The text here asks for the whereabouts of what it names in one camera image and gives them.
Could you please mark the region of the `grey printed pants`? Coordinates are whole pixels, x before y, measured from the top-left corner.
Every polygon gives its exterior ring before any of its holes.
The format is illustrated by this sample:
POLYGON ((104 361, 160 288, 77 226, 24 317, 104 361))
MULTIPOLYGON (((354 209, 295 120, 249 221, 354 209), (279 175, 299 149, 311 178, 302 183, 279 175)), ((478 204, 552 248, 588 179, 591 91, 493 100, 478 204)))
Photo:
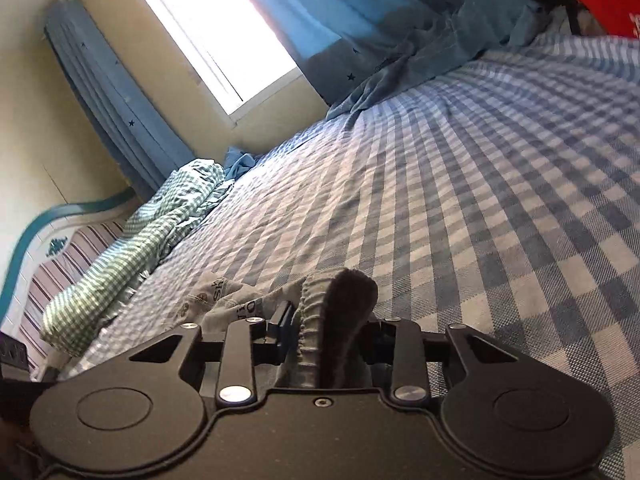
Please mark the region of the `grey printed pants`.
POLYGON ((293 348, 282 365, 259 365, 260 393, 280 388, 366 388, 370 368, 358 356, 356 339, 373 321, 378 285, 354 269, 332 269, 288 282, 266 292, 207 271, 186 295, 174 323, 193 322, 202 333, 223 333, 234 321, 250 316, 271 318, 292 304, 293 348))

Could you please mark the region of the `white teal headboard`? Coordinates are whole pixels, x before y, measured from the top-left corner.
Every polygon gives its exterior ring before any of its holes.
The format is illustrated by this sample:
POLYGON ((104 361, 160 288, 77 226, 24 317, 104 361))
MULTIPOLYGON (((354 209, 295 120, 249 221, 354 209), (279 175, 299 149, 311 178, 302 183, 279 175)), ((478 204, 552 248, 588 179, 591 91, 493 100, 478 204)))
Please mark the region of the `white teal headboard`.
POLYGON ((122 235, 140 205, 132 188, 97 202, 46 210, 18 239, 1 287, 1 331, 21 341, 32 378, 47 366, 52 348, 40 338, 44 307, 77 283, 122 235))

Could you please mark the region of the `blue checked bed sheet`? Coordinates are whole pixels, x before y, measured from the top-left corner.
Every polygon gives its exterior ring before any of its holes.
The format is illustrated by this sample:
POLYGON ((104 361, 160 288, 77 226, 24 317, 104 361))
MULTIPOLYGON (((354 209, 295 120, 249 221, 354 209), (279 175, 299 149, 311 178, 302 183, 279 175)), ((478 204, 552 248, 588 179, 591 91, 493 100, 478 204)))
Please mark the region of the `blue checked bed sheet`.
POLYGON ((639 474, 639 44, 548 32, 272 150, 101 330, 72 377, 186 318, 206 274, 324 269, 376 314, 463 323, 604 393, 602 463, 639 474))

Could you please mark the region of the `green checked quilt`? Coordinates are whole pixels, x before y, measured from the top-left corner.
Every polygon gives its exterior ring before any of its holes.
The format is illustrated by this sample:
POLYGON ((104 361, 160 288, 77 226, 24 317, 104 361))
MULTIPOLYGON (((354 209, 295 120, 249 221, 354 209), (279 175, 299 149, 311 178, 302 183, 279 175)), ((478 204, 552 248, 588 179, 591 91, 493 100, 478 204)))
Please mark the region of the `green checked quilt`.
POLYGON ((232 185, 213 159, 194 159, 173 171, 82 278, 47 304, 41 339, 59 352, 81 356, 122 312, 119 298, 126 289, 152 273, 220 205, 232 185))

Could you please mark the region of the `blue star curtain left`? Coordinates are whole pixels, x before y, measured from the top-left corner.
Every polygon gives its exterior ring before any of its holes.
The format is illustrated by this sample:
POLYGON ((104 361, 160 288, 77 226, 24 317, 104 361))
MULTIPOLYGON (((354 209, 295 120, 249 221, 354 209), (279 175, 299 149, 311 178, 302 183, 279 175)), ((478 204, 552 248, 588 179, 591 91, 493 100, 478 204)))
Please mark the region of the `blue star curtain left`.
POLYGON ((153 196, 174 170, 195 158, 80 0, 53 3, 44 34, 94 131, 141 198, 153 196))

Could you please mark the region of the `blue star curtain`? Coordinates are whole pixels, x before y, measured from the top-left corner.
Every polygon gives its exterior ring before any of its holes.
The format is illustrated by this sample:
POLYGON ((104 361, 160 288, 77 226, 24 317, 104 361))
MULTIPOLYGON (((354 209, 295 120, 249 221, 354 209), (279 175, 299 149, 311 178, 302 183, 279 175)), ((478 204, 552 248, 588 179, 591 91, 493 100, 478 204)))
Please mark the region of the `blue star curtain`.
POLYGON ((335 118, 470 62, 529 44, 534 0, 250 0, 335 118))
POLYGON ((153 196, 174 170, 195 158, 80 0, 53 3, 44 34, 94 131, 141 198, 153 196))

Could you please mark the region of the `blue star curtain right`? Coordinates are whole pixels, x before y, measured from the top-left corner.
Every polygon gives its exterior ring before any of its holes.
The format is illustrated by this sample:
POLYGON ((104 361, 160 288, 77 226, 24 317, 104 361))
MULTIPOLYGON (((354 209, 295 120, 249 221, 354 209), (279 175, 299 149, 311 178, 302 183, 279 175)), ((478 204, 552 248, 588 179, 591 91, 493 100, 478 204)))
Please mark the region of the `blue star curtain right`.
POLYGON ((529 44, 534 0, 250 0, 335 118, 470 62, 529 44))

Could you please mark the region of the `bright window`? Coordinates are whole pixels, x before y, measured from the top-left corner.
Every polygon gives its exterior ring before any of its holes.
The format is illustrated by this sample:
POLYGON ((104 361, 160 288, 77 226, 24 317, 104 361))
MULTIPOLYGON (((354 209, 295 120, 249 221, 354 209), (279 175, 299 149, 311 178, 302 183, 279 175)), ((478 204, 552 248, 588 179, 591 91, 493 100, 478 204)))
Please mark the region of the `bright window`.
POLYGON ((302 72, 250 0, 145 0, 232 122, 302 72))

